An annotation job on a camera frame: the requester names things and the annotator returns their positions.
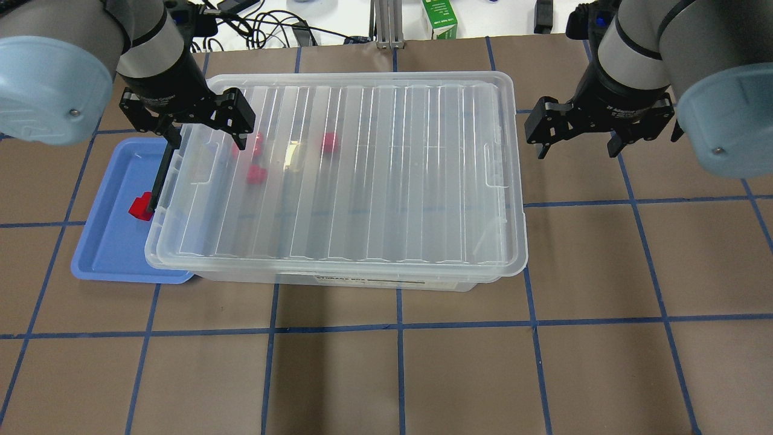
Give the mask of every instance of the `green box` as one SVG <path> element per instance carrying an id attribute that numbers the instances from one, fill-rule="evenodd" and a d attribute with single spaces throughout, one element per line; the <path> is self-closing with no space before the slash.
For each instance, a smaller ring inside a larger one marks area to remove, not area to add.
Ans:
<path id="1" fill-rule="evenodd" d="M 451 7 L 451 0 L 422 0 L 422 3 L 432 39 L 456 39 L 459 21 Z"/>

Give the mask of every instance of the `blue plastic tray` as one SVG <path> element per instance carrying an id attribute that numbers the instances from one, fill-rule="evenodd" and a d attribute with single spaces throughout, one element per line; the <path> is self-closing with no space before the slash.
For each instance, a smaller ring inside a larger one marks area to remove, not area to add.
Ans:
<path id="1" fill-rule="evenodd" d="M 116 147 L 80 236 L 70 270 L 79 279 L 180 284 L 185 270 L 155 269 L 145 261 L 150 222 L 128 213 L 136 197 L 153 187 L 164 139 L 131 138 Z"/>

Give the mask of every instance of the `translucent plastic lid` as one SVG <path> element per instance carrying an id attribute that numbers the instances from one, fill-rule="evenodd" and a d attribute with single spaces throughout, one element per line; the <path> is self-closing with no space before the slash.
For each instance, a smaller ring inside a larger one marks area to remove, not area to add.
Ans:
<path id="1" fill-rule="evenodd" d="M 186 125 L 155 267 L 486 282 L 526 265 L 512 81 L 498 72 L 246 74 L 247 150 Z"/>

